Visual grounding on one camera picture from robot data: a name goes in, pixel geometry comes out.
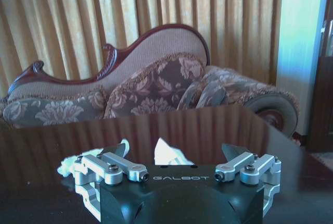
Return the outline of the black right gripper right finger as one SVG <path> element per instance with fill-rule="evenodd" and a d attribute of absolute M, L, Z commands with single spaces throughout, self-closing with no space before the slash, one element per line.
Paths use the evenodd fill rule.
<path fill-rule="evenodd" d="M 230 182 L 236 175 L 242 183 L 257 185 L 263 182 L 263 216 L 273 205 L 274 195 L 280 192 L 281 161 L 273 155 L 259 157 L 244 147 L 230 144 L 222 145 L 222 152 L 227 160 L 215 167 L 215 179 L 218 182 Z"/>

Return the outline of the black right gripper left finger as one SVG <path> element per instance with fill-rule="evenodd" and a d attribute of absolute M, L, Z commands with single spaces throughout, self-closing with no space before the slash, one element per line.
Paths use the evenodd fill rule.
<path fill-rule="evenodd" d="M 74 162 L 75 192 L 83 197 L 84 206 L 95 217 L 100 217 L 99 184 L 118 185 L 126 176 L 132 182 L 146 182 L 149 173 L 145 165 L 136 164 L 125 156 L 129 152 L 128 141 L 104 148 L 97 155 L 79 156 Z"/>

